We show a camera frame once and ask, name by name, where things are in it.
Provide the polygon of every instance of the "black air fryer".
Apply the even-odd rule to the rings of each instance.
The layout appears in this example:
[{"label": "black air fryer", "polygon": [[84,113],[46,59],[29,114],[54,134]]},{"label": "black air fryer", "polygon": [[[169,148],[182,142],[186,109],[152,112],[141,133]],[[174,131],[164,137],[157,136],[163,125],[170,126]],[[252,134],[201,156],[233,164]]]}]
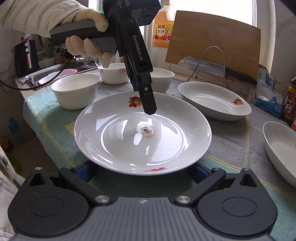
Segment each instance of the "black air fryer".
[{"label": "black air fryer", "polygon": [[15,46],[15,74],[23,77],[40,69],[35,40],[28,40]]}]

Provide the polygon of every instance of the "wooden cutting board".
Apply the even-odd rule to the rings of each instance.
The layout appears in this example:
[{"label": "wooden cutting board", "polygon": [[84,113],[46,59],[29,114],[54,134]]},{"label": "wooden cutting board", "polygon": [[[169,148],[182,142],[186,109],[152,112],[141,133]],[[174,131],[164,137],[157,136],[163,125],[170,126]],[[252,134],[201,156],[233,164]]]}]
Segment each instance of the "wooden cutting board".
[{"label": "wooden cutting board", "polygon": [[[257,79],[261,30],[216,15],[177,11],[166,62],[178,64],[187,56],[201,58],[210,46],[222,49],[227,67]],[[222,53],[207,51],[205,60],[223,65]]]}]

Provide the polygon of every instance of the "finger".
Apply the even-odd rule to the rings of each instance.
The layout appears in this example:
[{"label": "finger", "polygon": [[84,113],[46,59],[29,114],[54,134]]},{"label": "finger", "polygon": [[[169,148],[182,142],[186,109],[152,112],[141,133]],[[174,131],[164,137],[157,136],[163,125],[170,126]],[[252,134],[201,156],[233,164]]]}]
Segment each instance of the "finger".
[{"label": "finger", "polygon": [[71,45],[71,41],[70,41],[70,38],[66,38],[66,48],[67,48],[68,52],[69,52],[70,54],[72,54],[73,56],[75,56],[75,55],[79,55],[79,54],[74,50],[74,48],[72,47],[72,45]]},{"label": "finger", "polygon": [[73,22],[91,19],[95,22],[96,28],[100,32],[105,32],[109,26],[105,15],[94,9],[84,9],[80,11],[73,19]]},{"label": "finger", "polygon": [[79,38],[78,36],[73,35],[73,36],[70,37],[70,43],[71,43],[72,48],[78,54],[80,54],[84,58],[88,57],[87,53],[84,50],[84,43],[83,43],[83,40],[81,38]]},{"label": "finger", "polygon": [[90,39],[84,40],[84,50],[87,55],[93,58],[99,58],[103,56],[103,52],[99,49],[99,47],[92,42]]},{"label": "finger", "polygon": [[108,68],[109,67],[109,65],[110,65],[110,61],[111,61],[111,59],[113,58],[113,54],[112,53],[110,53],[110,52],[105,52],[105,53],[103,53],[103,58],[102,58],[102,66],[104,67],[104,68]]}]

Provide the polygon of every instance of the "green tablecloth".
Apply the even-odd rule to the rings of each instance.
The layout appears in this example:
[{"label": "green tablecloth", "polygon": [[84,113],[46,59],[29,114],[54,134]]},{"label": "green tablecloth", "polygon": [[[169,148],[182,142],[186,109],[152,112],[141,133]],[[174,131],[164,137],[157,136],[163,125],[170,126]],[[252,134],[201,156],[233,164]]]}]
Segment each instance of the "green tablecloth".
[{"label": "green tablecloth", "polygon": [[[181,98],[173,80],[167,94]],[[130,83],[118,86],[99,83],[97,100],[105,96],[132,91]],[[24,118],[35,131],[45,151],[58,168],[77,166],[87,160],[77,148],[74,137],[66,125],[74,122],[81,110],[65,110],[59,106],[50,89],[25,100]],[[199,161],[208,168],[220,167],[227,172],[251,168],[274,200],[278,219],[272,237],[278,241],[291,241],[296,237],[296,188],[289,185],[275,170],[265,151],[262,126],[276,117],[252,106],[252,114],[236,122],[223,122],[208,118],[213,138],[206,155]],[[176,197],[195,183],[186,170],[155,177],[128,176],[101,168],[90,184],[110,195],[117,196],[171,196]]]}]

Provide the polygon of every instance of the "blue and white plastic bag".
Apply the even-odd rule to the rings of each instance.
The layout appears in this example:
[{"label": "blue and white plastic bag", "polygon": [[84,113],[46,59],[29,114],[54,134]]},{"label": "blue and white plastic bag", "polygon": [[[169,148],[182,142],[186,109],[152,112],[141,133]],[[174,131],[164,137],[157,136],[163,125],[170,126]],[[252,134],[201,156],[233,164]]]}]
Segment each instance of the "blue and white plastic bag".
[{"label": "blue and white plastic bag", "polygon": [[248,102],[276,117],[280,117],[283,96],[276,90],[278,84],[266,69],[261,68],[258,69],[257,82],[255,98],[250,97],[250,91]]}]

